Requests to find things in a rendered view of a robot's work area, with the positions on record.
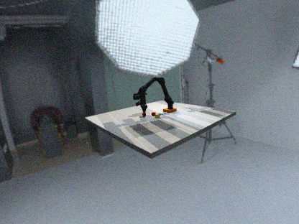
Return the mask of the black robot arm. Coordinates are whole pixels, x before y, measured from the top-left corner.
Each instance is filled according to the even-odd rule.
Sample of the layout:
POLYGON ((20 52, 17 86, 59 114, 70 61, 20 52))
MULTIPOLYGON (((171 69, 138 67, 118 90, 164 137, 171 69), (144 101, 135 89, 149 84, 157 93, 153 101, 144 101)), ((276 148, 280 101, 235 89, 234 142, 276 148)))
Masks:
MULTIPOLYGON (((139 88, 138 93, 134 93, 133 99, 134 100, 145 99, 145 95, 147 94, 147 93, 145 93, 145 91, 155 81, 158 81, 158 83, 162 86, 163 92, 165 94, 164 99, 168 103, 168 108, 167 109, 174 109, 173 108, 174 101, 172 100, 172 98, 168 94, 167 88, 165 86, 165 79, 164 78, 152 78, 148 83, 146 83, 145 85, 143 85, 142 87, 139 88)), ((136 106, 141 105, 141 101, 139 100, 139 102, 135 103, 135 105, 136 106)))

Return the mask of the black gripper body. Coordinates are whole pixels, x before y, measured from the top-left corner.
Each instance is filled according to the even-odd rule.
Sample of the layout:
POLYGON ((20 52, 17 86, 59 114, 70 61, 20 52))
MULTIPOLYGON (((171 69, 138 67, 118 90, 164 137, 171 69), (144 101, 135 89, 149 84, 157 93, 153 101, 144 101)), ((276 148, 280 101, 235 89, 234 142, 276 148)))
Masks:
POLYGON ((146 99, 140 99, 140 101, 141 101, 141 107, 142 108, 147 108, 147 105, 146 105, 146 99))

